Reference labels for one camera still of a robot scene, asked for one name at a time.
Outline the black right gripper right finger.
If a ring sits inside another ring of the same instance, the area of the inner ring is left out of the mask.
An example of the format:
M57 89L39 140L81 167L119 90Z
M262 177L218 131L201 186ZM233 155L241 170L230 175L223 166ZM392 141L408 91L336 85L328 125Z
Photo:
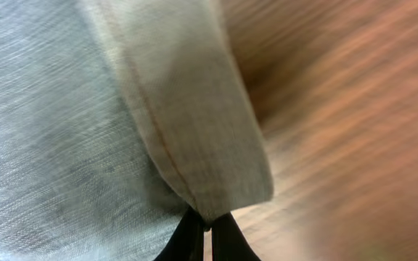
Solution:
M215 220L211 230L212 261L261 261L251 249L231 213Z

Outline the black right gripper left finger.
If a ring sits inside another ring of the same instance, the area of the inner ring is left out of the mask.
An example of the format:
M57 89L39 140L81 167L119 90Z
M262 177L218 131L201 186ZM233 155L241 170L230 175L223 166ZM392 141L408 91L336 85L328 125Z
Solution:
M189 208L155 261L203 261L204 222Z

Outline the light blue denim shorts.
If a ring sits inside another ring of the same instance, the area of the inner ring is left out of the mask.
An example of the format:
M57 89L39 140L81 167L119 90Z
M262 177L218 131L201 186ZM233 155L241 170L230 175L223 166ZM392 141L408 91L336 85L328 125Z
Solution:
M0 260L155 260L272 195L217 1L0 1Z

